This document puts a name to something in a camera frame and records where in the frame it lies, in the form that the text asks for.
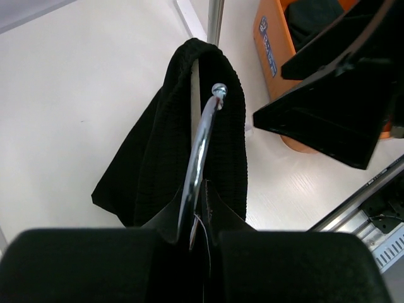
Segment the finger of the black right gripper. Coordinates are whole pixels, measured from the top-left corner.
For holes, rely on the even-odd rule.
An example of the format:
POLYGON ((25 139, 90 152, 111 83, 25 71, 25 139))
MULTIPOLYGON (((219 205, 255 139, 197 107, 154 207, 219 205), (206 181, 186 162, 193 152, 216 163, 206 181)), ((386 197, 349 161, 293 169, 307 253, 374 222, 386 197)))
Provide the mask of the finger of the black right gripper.
POLYGON ((397 88, 396 55, 348 53, 257 110, 253 124, 365 170, 397 88))
POLYGON ((304 80, 321 69, 396 69, 403 1, 356 1, 282 66, 285 80, 304 80))

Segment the dark navy shorts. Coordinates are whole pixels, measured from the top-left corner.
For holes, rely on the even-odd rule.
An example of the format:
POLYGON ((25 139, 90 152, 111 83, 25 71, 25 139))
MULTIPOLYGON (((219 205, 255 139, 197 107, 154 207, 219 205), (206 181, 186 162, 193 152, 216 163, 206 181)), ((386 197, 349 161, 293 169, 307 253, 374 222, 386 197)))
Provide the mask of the dark navy shorts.
POLYGON ((293 1, 284 10, 285 21, 296 52, 299 52, 356 1, 293 1))

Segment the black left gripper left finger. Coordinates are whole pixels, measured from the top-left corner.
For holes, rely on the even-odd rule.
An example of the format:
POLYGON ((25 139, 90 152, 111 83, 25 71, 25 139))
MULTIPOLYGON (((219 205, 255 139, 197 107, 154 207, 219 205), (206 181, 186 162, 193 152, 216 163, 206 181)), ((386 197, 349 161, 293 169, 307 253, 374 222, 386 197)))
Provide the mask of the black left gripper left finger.
POLYGON ((181 189, 146 227, 32 229, 1 260, 2 302, 191 302, 181 189))

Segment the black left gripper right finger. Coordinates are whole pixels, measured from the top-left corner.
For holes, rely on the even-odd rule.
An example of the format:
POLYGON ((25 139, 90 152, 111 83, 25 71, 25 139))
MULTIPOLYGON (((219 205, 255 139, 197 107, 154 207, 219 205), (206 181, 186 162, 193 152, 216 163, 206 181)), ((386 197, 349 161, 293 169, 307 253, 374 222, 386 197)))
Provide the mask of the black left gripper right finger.
POLYGON ((205 302, 390 302, 377 264, 356 236, 257 231, 201 186, 210 259, 205 302))

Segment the black shorts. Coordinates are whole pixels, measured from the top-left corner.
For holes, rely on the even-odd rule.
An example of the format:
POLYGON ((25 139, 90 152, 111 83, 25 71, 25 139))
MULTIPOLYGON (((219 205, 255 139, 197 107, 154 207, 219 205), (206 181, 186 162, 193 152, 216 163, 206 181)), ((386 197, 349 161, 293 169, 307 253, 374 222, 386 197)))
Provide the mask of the black shorts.
POLYGON ((215 45, 189 39, 172 56, 162 87, 126 136, 92 192, 93 204, 138 227, 164 208, 184 184, 191 152, 191 68, 199 64, 201 103, 215 83, 227 86, 203 177, 222 201, 246 217, 246 102, 239 77, 215 45))

